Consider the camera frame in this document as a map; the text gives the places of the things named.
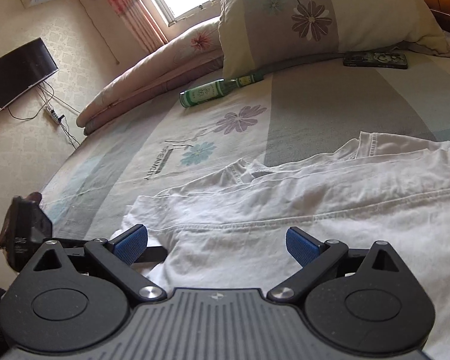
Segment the triangular cutout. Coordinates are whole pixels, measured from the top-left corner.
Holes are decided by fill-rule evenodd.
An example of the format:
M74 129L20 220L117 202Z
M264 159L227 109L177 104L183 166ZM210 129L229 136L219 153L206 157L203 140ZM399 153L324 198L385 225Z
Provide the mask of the triangular cutout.
M398 272L398 268L390 257L390 254L384 250L378 251L377 258L375 259L375 262L373 262L372 268L379 271Z
M36 264L34 271L48 271L49 269L58 269L61 268L62 264L55 251L47 250L40 261Z

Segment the television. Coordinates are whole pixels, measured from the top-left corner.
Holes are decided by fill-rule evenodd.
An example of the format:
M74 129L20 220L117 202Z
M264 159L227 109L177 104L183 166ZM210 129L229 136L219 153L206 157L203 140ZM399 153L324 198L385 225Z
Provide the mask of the television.
M0 57L0 111L58 70L42 38Z

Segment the patterned wallpaper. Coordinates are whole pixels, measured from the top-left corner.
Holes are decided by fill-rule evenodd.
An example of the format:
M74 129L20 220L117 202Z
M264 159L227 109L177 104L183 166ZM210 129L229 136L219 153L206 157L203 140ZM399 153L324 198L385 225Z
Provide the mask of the patterned wallpaper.
M28 9L20 0L0 0L0 56L40 36L60 69L48 82L77 110L127 67L116 65L78 0ZM17 117L28 117L41 104L32 90L10 109ZM82 129L75 125L77 115L55 100L51 104L57 114L66 116L71 133L83 140ZM64 132L44 112L30 121L0 112L0 230L11 198L40 190L72 152ZM0 287L7 287L13 277L0 253Z

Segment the bottle label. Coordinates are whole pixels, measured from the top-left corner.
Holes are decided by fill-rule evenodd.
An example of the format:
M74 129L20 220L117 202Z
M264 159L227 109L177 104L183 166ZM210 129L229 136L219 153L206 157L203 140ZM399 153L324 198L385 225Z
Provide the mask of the bottle label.
M192 104L202 103L216 96L223 96L223 94L218 85L214 82L200 85L187 91L187 100Z
M251 76L239 77L236 79L238 86L250 85L252 83Z

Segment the power strip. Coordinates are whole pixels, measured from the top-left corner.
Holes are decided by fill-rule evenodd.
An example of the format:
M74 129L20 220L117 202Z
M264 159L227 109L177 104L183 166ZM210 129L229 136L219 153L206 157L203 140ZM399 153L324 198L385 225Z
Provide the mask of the power strip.
M61 124L61 120L63 118L63 115L61 117L59 117L55 110L51 107L46 106L45 107L45 112L47 113L48 116L50 116L51 120L53 120L57 125Z

